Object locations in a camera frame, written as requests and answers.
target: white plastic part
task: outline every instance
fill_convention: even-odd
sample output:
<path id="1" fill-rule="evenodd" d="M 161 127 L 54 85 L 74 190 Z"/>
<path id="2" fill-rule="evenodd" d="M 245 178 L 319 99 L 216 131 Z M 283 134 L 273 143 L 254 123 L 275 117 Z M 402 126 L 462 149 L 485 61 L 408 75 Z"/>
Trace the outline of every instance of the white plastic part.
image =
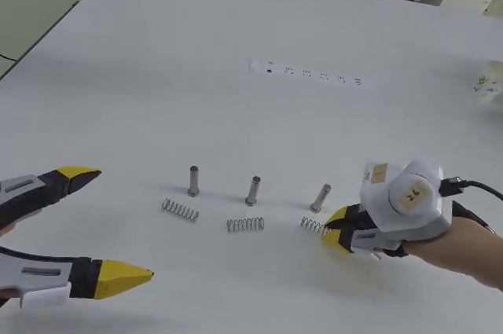
<path id="1" fill-rule="evenodd" d="M 68 283 L 64 287 L 26 292 L 21 296 L 20 308 L 38 309 L 48 306 L 64 305 L 70 298 L 71 290 L 72 283 Z"/>
<path id="2" fill-rule="evenodd" d="M 421 160 L 403 170 L 392 164 L 367 163 L 361 204 L 383 233 L 421 228 L 443 214 L 438 193 L 442 176 L 441 169 L 432 169 Z"/>

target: coil spring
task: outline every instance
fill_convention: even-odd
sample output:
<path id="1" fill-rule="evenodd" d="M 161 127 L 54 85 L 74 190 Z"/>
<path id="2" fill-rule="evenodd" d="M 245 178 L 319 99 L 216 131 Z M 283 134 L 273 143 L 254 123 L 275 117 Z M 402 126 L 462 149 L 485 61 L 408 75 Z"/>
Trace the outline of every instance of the coil spring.
<path id="1" fill-rule="evenodd" d="M 325 224 L 315 222 L 307 216 L 304 216 L 302 218 L 300 226 L 310 230 L 311 232 L 319 233 L 320 236 L 324 236 L 325 234 L 332 232 L 332 230 L 330 228 L 327 228 Z"/>
<path id="2" fill-rule="evenodd" d="M 161 205 L 163 211 L 167 211 L 170 214 L 177 215 L 179 218 L 183 218 L 187 222 L 196 222 L 199 217 L 199 212 L 193 210 L 183 204 L 176 203 L 173 200 L 166 199 Z"/>
<path id="3" fill-rule="evenodd" d="M 264 229 L 264 218 L 236 218 L 227 220 L 227 232 L 245 232 Z"/>

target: sticker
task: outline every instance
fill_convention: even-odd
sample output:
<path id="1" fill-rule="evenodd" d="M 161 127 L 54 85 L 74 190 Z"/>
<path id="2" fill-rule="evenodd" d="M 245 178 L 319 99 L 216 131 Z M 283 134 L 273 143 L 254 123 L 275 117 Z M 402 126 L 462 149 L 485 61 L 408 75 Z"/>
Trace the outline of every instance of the sticker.
<path id="1" fill-rule="evenodd" d="M 387 163 L 376 165 L 372 170 L 372 178 L 370 183 L 382 183 L 386 180 Z"/>
<path id="2" fill-rule="evenodd" d="M 318 71 L 309 68 L 298 68 L 286 63 L 276 61 L 261 61 L 252 59 L 250 71 L 257 75 L 275 75 L 289 77 L 290 79 L 302 79 L 314 83 L 323 83 L 332 86 L 369 86 L 369 80 L 361 77 L 343 75 L 341 73 Z"/>
<path id="3" fill-rule="evenodd" d="M 407 193 L 400 198 L 400 204 L 404 211 L 414 211 L 416 207 L 430 196 L 430 189 L 422 182 L 415 181 L 407 190 Z"/>

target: equipment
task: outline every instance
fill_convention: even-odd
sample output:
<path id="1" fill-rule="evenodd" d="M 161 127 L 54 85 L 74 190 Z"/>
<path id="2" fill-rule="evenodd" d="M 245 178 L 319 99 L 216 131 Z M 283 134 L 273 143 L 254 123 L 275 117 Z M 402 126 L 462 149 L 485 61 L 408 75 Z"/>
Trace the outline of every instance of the equipment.
<path id="1" fill-rule="evenodd" d="M 264 218 L 236 218 L 227 220 L 227 232 L 249 232 L 264 229 Z"/>
<path id="2" fill-rule="evenodd" d="M 190 168 L 190 184 L 187 194 L 192 198 L 199 194 L 199 167 Z"/>
<path id="3" fill-rule="evenodd" d="M 193 210 L 183 204 L 176 203 L 170 199 L 165 199 L 161 208 L 163 211 L 176 215 L 187 222 L 196 222 L 197 218 L 199 218 L 199 211 Z"/>
<path id="4" fill-rule="evenodd" d="M 331 190 L 332 190 L 331 185 L 328 185 L 328 184 L 323 185 L 316 200 L 309 206 L 309 209 L 311 209 L 312 212 L 314 212 L 315 214 L 320 212 L 321 207 L 323 206 L 323 203 L 325 202 L 325 199 L 327 198 L 327 196 L 330 194 Z"/>
<path id="5" fill-rule="evenodd" d="M 503 200 L 503 195 L 478 182 L 443 178 L 425 162 L 413 161 L 405 169 L 389 163 L 367 163 L 359 204 L 340 208 L 325 223 L 321 240 L 349 253 L 384 249 L 389 255 L 404 256 L 406 240 L 428 240 L 449 229 L 453 214 L 477 221 L 478 216 L 445 197 L 457 195 L 464 187 L 477 186 Z"/>
<path id="6" fill-rule="evenodd" d="M 244 202 L 249 207 L 253 207 L 257 204 L 257 195 L 259 194 L 260 181 L 260 177 L 257 175 L 251 179 L 250 191 L 248 192 L 246 199 L 244 199 Z"/>
<path id="7" fill-rule="evenodd" d="M 0 181 L 0 228 L 38 214 L 80 190 L 101 172 L 60 167 L 39 176 Z M 56 258 L 0 248 L 0 289 L 15 289 L 21 308 L 61 305 L 68 298 L 105 299 L 143 284 L 153 272 L 127 263 Z M 0 299 L 3 306 L 8 299 Z"/>

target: black cable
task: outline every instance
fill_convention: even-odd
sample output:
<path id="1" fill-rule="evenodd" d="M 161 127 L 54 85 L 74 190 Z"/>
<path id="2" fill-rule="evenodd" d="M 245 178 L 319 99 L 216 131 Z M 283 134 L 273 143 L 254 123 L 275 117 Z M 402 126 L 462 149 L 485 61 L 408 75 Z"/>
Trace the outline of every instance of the black cable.
<path id="1" fill-rule="evenodd" d="M 16 60 L 16 59 L 13 59 L 13 58 L 11 58 L 11 57 L 6 57 L 5 55 L 2 55 L 1 53 L 0 53 L 0 58 L 5 59 L 5 60 L 7 60 L 7 61 L 17 62 L 17 60 Z"/>
<path id="2" fill-rule="evenodd" d="M 489 187 L 488 185 L 484 185 L 483 183 L 477 182 L 477 181 L 461 181 L 460 182 L 460 187 L 478 187 L 479 189 L 485 190 L 488 193 L 493 194 L 495 197 L 497 197 L 499 200 L 503 200 L 503 194 L 497 191 L 496 189 L 493 189 L 492 187 Z"/>

